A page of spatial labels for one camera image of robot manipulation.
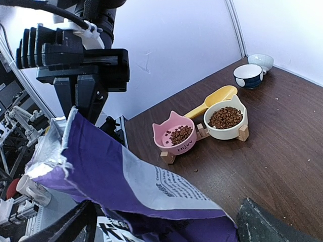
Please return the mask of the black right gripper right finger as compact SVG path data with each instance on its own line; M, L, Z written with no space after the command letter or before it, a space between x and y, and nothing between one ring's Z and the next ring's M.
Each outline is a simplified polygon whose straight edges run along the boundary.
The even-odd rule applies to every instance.
M245 198L237 214L239 241L319 241L283 223L250 198Z

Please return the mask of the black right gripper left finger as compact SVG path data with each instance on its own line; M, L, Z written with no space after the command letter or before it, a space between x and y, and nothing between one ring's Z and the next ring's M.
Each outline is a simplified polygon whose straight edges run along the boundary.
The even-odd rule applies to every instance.
M24 241L94 241L96 223L95 205L85 200L51 226Z

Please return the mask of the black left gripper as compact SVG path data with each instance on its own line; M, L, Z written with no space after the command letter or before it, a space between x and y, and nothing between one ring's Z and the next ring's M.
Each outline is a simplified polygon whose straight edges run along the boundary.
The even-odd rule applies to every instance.
M107 100L107 92L125 92L130 80L129 53L126 49L84 51L81 63L57 64L37 69L36 79L53 84L65 118L75 105L96 124ZM78 76L77 84L71 76Z

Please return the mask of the purple pet food bag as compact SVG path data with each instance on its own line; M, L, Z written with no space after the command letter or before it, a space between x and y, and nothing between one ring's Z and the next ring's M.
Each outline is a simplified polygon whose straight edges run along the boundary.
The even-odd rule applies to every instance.
M233 219L183 177L147 163L73 107L53 118L25 174L46 188L91 200L143 241L238 241Z

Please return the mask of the cream cat-ear pet bowl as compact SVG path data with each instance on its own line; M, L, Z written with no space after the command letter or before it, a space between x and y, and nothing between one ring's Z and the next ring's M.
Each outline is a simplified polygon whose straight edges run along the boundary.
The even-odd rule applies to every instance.
M203 121L209 135L215 139L245 142L249 137L247 108L236 94L208 108Z

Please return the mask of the pink cat-ear pet bowl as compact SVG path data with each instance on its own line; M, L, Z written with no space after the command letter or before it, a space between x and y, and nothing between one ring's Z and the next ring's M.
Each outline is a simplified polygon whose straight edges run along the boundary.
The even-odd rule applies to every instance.
M181 155L189 151L197 141L197 132L193 120L181 116L175 111L161 124L152 124L153 140L161 151L172 155Z

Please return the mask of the yellow plastic scoop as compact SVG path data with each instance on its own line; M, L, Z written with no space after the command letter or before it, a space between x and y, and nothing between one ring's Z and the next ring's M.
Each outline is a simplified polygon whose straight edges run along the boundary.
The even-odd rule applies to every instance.
M187 114L184 115L184 117L190 119L198 117L204 112L206 112L206 110L212 105L222 101L231 100L233 95L236 95L237 93L238 89L232 85L222 86L221 88L215 90L213 93L208 95L201 105L189 111Z

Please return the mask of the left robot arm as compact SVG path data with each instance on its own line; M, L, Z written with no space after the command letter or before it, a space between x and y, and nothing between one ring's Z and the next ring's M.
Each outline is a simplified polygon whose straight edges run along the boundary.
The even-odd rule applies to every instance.
M36 78L54 86L64 115L76 107L95 123L110 92L124 92L130 79L128 52L113 49L116 10L123 1L58 1L75 6L86 29L68 21L28 31L18 64L37 68Z

